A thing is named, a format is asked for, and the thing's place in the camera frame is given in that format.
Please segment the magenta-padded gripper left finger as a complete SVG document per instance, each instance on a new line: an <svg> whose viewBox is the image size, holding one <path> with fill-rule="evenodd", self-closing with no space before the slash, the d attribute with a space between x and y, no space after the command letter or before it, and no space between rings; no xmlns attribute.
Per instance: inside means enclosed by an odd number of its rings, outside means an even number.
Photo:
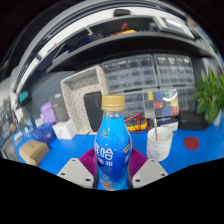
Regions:
<svg viewBox="0 0 224 224"><path fill-rule="evenodd" d="M58 176L84 188L98 187L98 168L94 149L80 158L71 158L59 171Z"/></svg>

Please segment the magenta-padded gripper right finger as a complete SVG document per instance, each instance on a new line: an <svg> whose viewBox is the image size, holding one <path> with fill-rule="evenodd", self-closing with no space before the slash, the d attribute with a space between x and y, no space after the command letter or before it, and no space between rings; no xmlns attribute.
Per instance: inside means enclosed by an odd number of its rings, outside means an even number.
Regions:
<svg viewBox="0 0 224 224"><path fill-rule="evenodd" d="M132 149L128 166L128 188L140 188L167 176L165 169L155 159L148 159Z"/></svg>

